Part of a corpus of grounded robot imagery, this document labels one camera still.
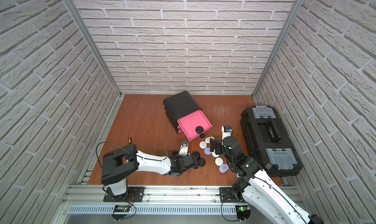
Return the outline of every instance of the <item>brick wall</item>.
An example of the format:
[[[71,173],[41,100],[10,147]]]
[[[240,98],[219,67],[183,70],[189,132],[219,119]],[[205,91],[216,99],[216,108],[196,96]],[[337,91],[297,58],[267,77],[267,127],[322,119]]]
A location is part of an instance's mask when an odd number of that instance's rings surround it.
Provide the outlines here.
[[[294,0],[74,0],[125,93],[250,95]]]
[[[60,0],[0,0],[0,223],[49,223],[115,93]]]
[[[289,183],[326,223],[376,221],[376,0],[305,0],[255,96],[304,168]]]

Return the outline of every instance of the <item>wooden tabletop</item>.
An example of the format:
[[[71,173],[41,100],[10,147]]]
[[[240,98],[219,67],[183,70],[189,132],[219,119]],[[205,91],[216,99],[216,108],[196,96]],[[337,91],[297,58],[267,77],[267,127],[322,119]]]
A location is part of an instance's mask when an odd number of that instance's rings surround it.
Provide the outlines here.
[[[177,134],[169,122],[163,105],[163,100],[170,95],[125,95],[114,123],[107,136],[107,142],[118,146],[128,145],[128,138],[137,145],[137,149],[147,154],[166,156],[178,151],[182,141],[187,140],[184,133]],[[253,106],[251,96],[213,96],[194,95],[193,98],[202,108],[203,113],[213,125],[205,132],[205,137],[213,136],[216,139],[222,137],[221,127],[232,126],[233,135],[240,142],[244,153],[247,148],[240,126],[240,114],[247,107]],[[215,165],[213,156],[206,156],[199,147],[203,141],[200,137],[193,139],[188,146],[190,153],[200,152],[206,161],[203,167],[197,170],[191,169],[179,177],[160,175],[153,172],[134,172],[127,177],[128,184],[137,185],[215,185],[228,186],[236,180],[236,175],[228,170],[221,174],[219,167]],[[102,156],[116,146],[106,143],[100,153]],[[88,184],[100,184],[101,167],[97,163],[90,176]],[[280,178],[274,178],[277,185],[282,185]]]

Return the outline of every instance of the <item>pink drawer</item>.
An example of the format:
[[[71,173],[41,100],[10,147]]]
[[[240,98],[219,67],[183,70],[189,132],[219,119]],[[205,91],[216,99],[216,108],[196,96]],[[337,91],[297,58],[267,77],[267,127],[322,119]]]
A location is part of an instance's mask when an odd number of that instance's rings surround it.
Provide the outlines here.
[[[197,110],[191,114],[186,115],[185,117],[178,119],[177,123],[179,124],[189,141],[192,141],[200,135],[196,132],[196,128],[198,126],[201,126],[204,129],[204,132],[212,127],[211,123],[201,110]]]

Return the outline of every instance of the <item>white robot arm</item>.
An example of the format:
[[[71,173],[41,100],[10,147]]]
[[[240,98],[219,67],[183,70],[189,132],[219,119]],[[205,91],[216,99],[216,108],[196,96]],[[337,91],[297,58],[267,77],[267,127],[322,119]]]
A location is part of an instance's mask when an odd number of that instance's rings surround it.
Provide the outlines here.
[[[183,142],[182,147],[187,148],[188,142],[186,145]],[[138,151],[136,145],[129,144],[103,156],[101,183],[108,185],[112,194],[118,196],[127,192],[126,177],[136,171],[180,176],[183,172],[198,167],[194,155],[154,156]]]
[[[210,151],[225,156],[230,169],[238,176],[232,185],[232,198],[256,207],[274,224],[324,223],[319,216],[310,215],[294,203],[255,159],[244,155],[240,143],[232,136],[231,126],[222,127],[222,140],[210,141]],[[135,171],[180,176],[186,170],[198,168],[196,157],[187,150],[188,143],[181,146],[177,155],[161,157],[138,151],[134,144],[119,147],[103,156],[101,183],[109,185],[117,196],[127,191],[126,177]]]
[[[323,224],[317,215],[310,215],[291,200],[251,157],[245,156],[232,136],[231,126],[222,127],[222,141],[211,140],[211,151],[225,156],[238,180],[233,196],[257,208],[275,224]]]

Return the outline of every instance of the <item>aluminum frame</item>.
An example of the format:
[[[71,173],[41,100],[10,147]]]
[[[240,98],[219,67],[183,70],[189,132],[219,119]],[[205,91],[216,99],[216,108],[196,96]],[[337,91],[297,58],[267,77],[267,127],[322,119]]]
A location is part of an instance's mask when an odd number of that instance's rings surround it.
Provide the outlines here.
[[[78,12],[78,9],[73,3],[73,0],[61,0],[65,7],[67,8],[68,12],[72,16],[73,21],[76,23],[76,26],[78,30],[81,32],[83,38],[85,39],[86,43],[88,44],[88,47],[90,48],[91,52],[93,53],[95,59],[97,60],[100,68],[102,69],[103,73],[105,74],[108,82],[110,83],[112,89],[115,91],[116,95],[118,97],[121,96],[121,91],[118,88],[114,78],[112,77],[105,60],[103,59],[101,53],[99,52],[99,49],[97,45],[95,44],[87,26],[85,25],[85,22],[83,21],[80,13]]]
[[[52,224],[63,224],[73,204],[127,204],[122,202],[103,202],[105,192],[102,185],[70,185],[66,191],[59,208],[57,209]],[[157,186],[145,187],[142,202],[135,204],[153,205],[221,205],[220,187],[231,186]],[[296,204],[303,206],[294,186],[280,186],[285,194]],[[246,203],[224,203],[223,205],[244,205]]]
[[[103,127],[98,135],[98,138],[96,139],[96,142],[95,144],[93,145],[91,151],[90,151],[90,154],[88,156],[88,158],[86,159],[86,162],[82,168],[82,170],[80,171],[80,174],[77,176],[77,178],[74,178],[72,181],[76,181],[76,184],[81,184],[84,179],[85,179],[85,176],[88,172],[88,170],[90,170],[90,172],[92,171],[92,169],[94,168],[96,162],[97,162],[97,156],[96,156],[96,148],[95,146],[99,143],[99,142],[103,142],[106,140],[107,138],[107,135],[108,133],[110,132],[110,129],[111,129],[111,126],[112,126],[112,123],[114,122],[115,120],[115,117],[116,117],[116,114],[117,112],[119,111],[119,108],[120,108],[120,105],[121,103],[123,102],[123,99],[124,97],[120,97],[118,99],[115,99],[115,102],[108,114],[108,118],[106,120],[106,122],[103,124]],[[100,153],[100,151],[102,150],[102,147],[103,147],[103,144],[99,145],[98,147],[98,151]]]
[[[268,71],[271,67],[271,64],[273,63],[274,58],[277,56],[278,51],[282,47],[283,42],[284,42],[288,32],[290,31],[290,29],[291,29],[291,27],[294,23],[294,20],[295,20],[296,16],[298,15],[300,8],[302,7],[303,2],[304,2],[304,0],[295,0],[294,1],[294,4],[293,4],[293,6],[292,6],[287,18],[286,18],[285,24],[282,27],[281,33],[279,34],[277,41],[274,44],[274,47],[273,47],[273,49],[270,53],[268,61],[266,62],[266,65],[265,65],[264,69],[262,70],[261,76],[260,76],[259,80],[257,81],[256,87],[253,90],[252,96],[256,96],[258,90],[261,87],[261,84],[264,82],[266,74],[268,73]]]

